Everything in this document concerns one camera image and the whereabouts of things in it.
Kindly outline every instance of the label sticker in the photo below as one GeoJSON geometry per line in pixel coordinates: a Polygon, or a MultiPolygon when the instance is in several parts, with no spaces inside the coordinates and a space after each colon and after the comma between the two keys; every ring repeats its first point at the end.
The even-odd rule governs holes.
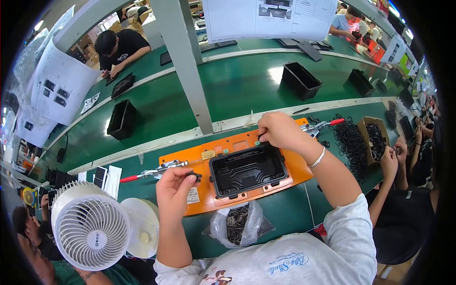
{"type": "Polygon", "coordinates": [[[187,196],[187,204],[193,204],[199,202],[198,188],[192,187],[187,196]]]}

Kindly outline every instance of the fan grille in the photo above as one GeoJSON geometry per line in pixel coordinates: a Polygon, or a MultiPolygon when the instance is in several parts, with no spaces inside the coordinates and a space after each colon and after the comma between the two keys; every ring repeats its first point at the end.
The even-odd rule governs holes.
{"type": "Polygon", "coordinates": [[[76,267],[105,269],[125,254],[129,238],[126,219],[128,217],[122,212],[120,204],[109,196],[95,195],[72,200],[60,212],[58,228],[55,229],[59,249],[64,252],[65,259],[76,267]]]}

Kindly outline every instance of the green workbench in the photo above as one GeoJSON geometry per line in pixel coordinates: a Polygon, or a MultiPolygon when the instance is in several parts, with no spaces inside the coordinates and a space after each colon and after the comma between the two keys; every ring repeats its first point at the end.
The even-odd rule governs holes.
{"type": "MultiPolygon", "coordinates": [[[[320,111],[307,114],[306,116],[310,115],[323,121],[331,120],[333,119],[335,113],[339,113],[344,117],[351,116],[356,124],[364,116],[373,116],[385,119],[385,111],[386,108],[383,103],[374,103],[320,111]]],[[[306,116],[298,115],[293,118],[299,119],[306,116]]],[[[250,129],[241,129],[219,135],[212,135],[144,153],[144,162],[142,165],[140,164],[138,156],[133,156],[111,163],[110,165],[122,168],[122,177],[137,175],[143,170],[156,168],[159,165],[160,156],[201,145],[209,141],[222,139],[227,136],[254,130],[256,128],[257,127],[252,127],[250,129]]],[[[397,135],[392,131],[392,129],[388,129],[388,135],[390,143],[394,144],[397,140],[397,135]]],[[[330,147],[327,150],[339,157],[342,162],[347,162],[347,157],[339,153],[337,142],[330,128],[324,129],[318,139],[320,141],[329,141],[330,147]]],[[[87,177],[92,177],[93,174],[95,174],[95,170],[88,171],[87,177]]],[[[383,176],[380,165],[372,165],[369,167],[369,173],[365,181],[360,183],[361,189],[364,193],[367,193],[382,179],[383,176]]],[[[129,197],[136,197],[148,199],[157,204],[155,195],[156,182],[157,180],[154,178],[145,178],[134,182],[121,183],[119,187],[118,201],[121,202],[129,197]]],[[[284,234],[309,231],[313,229],[315,225],[323,222],[325,215],[332,210],[332,208],[324,197],[324,194],[317,188],[316,185],[316,179],[313,178],[305,183],[257,200],[263,209],[263,214],[276,228],[275,231],[262,236],[258,240],[259,244],[278,238],[284,234]],[[309,194],[312,211],[307,200],[306,188],[309,194]]],[[[207,212],[204,214],[184,217],[182,221],[193,257],[196,259],[217,257],[228,250],[213,238],[201,234],[201,232],[209,225],[210,219],[213,215],[214,212],[207,212]]]]}
{"type": "MultiPolygon", "coordinates": [[[[339,38],[333,40],[350,44],[339,38]]],[[[238,46],[243,47],[243,41],[240,41],[238,46]]],[[[267,41],[271,46],[278,45],[275,40],[262,41],[267,41]]],[[[254,43],[250,41],[248,46],[254,48],[254,43]]],[[[146,54],[126,68],[123,74],[134,72],[138,76],[143,76],[146,70],[160,67],[159,53],[162,48],[165,47],[146,54]]],[[[231,57],[198,66],[213,122],[248,115],[251,110],[257,113],[301,104],[360,98],[356,89],[347,82],[353,68],[363,70],[371,81],[377,78],[384,80],[388,73],[381,68],[343,57],[324,56],[321,61],[314,62],[303,53],[291,52],[231,57]],[[323,82],[317,95],[305,102],[281,84],[283,64],[295,61],[304,65],[323,82]]],[[[102,101],[111,95],[112,84],[105,87],[104,81],[99,82],[92,87],[87,97],[101,92],[98,100],[102,101]]],[[[375,91],[374,97],[397,96],[399,91],[394,83],[387,80],[385,84],[391,86],[388,93],[381,94],[375,91]]],[[[196,126],[197,122],[179,78],[176,73],[171,73],[126,92],[81,120],[68,131],[68,148],[63,163],[56,162],[56,155],[58,150],[66,145],[65,136],[43,155],[32,177],[44,181],[44,170],[47,166],[51,169],[69,171],[115,152],[196,126]],[[114,106],[125,99],[131,101],[140,115],[133,136],[118,141],[106,135],[106,129],[114,106]]]]}

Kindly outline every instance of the silver bracelet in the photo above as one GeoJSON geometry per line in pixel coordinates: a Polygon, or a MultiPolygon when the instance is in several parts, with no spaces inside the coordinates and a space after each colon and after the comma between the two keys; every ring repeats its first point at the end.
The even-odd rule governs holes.
{"type": "Polygon", "coordinates": [[[322,159],[323,156],[325,155],[325,150],[326,150],[326,147],[323,147],[323,151],[321,152],[320,157],[319,157],[314,163],[312,163],[311,165],[308,165],[307,167],[312,168],[312,167],[314,167],[315,165],[319,164],[320,161],[321,161],[321,159],[322,159]]]}

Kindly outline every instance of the cardboard box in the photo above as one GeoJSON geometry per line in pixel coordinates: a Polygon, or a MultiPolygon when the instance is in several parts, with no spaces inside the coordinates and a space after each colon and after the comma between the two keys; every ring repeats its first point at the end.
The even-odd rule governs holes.
{"type": "Polygon", "coordinates": [[[120,21],[116,21],[112,26],[109,28],[110,31],[114,31],[116,33],[120,32],[122,30],[122,26],[120,24],[120,21]]]}
{"type": "Polygon", "coordinates": [[[389,137],[388,132],[386,131],[385,124],[383,123],[382,119],[374,118],[374,117],[364,117],[362,118],[356,126],[358,127],[359,132],[363,136],[364,142],[366,143],[366,151],[367,151],[367,158],[368,158],[368,165],[378,163],[380,161],[375,161],[372,157],[371,147],[373,146],[372,143],[369,141],[368,130],[366,129],[367,124],[376,124],[382,133],[383,140],[385,141],[386,145],[389,146],[389,137]]]}
{"type": "Polygon", "coordinates": [[[147,10],[146,12],[142,13],[140,15],[140,20],[141,20],[141,23],[144,23],[144,21],[147,19],[147,17],[149,16],[149,13],[152,12],[152,9],[149,9],[147,10]]]}

